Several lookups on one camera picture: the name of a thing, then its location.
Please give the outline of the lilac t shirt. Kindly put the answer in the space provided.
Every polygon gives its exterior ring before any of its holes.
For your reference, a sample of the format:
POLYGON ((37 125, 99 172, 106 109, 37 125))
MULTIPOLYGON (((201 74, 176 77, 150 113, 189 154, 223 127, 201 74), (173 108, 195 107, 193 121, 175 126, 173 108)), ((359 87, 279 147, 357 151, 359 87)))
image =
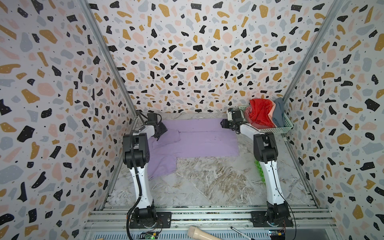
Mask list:
POLYGON ((177 159, 237 157, 237 134, 221 126, 221 119, 163 120, 167 127, 158 140, 148 140, 148 178, 169 175, 177 169, 177 159))

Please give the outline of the mint green plastic basket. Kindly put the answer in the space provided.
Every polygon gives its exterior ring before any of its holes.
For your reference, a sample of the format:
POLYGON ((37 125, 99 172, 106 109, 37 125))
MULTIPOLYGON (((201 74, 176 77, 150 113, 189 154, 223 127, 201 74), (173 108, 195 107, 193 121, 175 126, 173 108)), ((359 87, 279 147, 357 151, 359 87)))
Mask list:
POLYGON ((268 133, 268 132, 271 132, 271 133, 274 133, 274 134, 286 134, 288 133, 291 129, 293 129, 294 125, 293 123, 289 120, 289 117, 286 113, 284 113, 284 127, 282 128, 266 128, 266 129, 258 129, 258 128, 255 128, 254 126, 252 126, 245 118, 246 120, 246 123, 245 125, 253 128, 253 129, 256 129, 257 131, 259 132, 264 132, 264 133, 268 133))

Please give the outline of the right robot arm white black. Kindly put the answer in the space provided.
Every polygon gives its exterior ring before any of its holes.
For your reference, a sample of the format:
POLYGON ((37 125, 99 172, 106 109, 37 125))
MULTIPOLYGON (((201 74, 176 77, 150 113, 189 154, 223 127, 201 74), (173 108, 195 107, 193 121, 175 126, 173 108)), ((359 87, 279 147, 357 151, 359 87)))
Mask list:
POLYGON ((227 118, 221 121, 221 126, 253 141, 254 157, 261 166, 267 187, 267 210, 264 223, 271 227, 282 227, 283 224, 292 226, 291 208, 282 193, 278 176, 279 153, 274 134, 253 127, 246 121, 244 112, 239 108, 228 109, 227 118))

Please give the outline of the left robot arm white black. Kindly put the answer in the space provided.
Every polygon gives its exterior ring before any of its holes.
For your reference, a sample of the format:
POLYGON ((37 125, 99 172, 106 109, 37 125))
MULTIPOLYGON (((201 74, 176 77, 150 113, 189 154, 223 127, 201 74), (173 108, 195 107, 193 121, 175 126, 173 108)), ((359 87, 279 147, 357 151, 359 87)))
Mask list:
POLYGON ((149 189, 148 167, 150 162, 149 139, 159 140, 168 129, 160 114, 138 112, 144 124, 132 129, 123 137, 123 163, 133 177, 137 200, 128 213, 128 220, 141 224, 153 224, 157 221, 154 199, 149 189))

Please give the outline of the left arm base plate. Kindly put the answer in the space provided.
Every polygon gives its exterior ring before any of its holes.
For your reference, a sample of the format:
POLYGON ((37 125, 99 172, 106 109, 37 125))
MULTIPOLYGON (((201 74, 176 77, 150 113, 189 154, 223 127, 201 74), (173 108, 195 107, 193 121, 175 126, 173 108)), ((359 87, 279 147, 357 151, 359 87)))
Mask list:
POLYGON ((171 212, 158 212, 154 219, 144 219, 133 217, 130 220, 129 228, 130 229, 169 229, 171 227, 172 213, 171 212))

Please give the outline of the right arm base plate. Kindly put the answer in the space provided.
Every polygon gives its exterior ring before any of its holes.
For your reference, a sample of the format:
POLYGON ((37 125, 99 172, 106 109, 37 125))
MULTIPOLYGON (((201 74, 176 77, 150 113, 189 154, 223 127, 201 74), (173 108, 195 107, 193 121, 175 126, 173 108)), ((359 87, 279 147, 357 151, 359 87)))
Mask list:
POLYGON ((273 218, 273 215, 268 211, 252 211, 251 222, 255 228, 282 228, 294 226, 291 217, 273 218))

